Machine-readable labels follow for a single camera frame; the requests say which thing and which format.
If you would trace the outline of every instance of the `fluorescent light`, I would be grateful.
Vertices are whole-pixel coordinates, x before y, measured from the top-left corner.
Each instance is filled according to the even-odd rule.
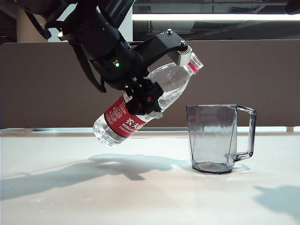
[[[133,14],[134,21],[300,21],[296,15],[268,14]]]

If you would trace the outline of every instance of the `clear plastic bottle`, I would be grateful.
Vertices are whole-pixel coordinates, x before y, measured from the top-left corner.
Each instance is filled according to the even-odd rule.
[[[203,64],[192,53],[190,63],[187,65],[179,67],[175,63],[169,63],[157,68],[147,76],[153,83],[157,82],[164,91],[158,99],[162,112],[179,98],[191,76],[202,67]],[[125,104],[130,99],[124,93],[95,121],[94,133],[101,143],[107,146],[120,144],[150,120],[162,117],[162,112],[152,112],[143,116],[129,114]]]

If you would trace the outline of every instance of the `ceiling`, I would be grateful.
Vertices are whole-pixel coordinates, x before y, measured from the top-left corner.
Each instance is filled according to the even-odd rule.
[[[136,0],[134,14],[284,14],[288,0]],[[0,44],[16,42],[16,6],[0,0]],[[300,22],[133,21],[134,41],[172,28],[185,40],[300,39]]]

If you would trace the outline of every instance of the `white table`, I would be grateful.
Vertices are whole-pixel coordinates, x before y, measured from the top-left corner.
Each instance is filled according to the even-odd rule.
[[[1,225],[300,224],[299,158],[300,133],[257,134],[251,159],[207,175],[186,134],[108,148],[90,133],[2,131]]]

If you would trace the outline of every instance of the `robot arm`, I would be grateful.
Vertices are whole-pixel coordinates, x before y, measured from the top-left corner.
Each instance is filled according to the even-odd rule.
[[[21,6],[45,38],[48,28],[57,28],[60,40],[68,40],[88,79],[100,92],[105,83],[124,90],[132,99],[127,103],[131,114],[159,112],[158,98],[163,90],[158,83],[145,79],[148,66],[169,54],[179,66],[189,63],[192,49],[175,32],[168,30],[132,48],[118,28],[134,0],[14,0]],[[57,21],[69,4],[77,3],[65,19]],[[45,30],[33,14],[46,20]],[[98,83],[89,62],[100,73]]]

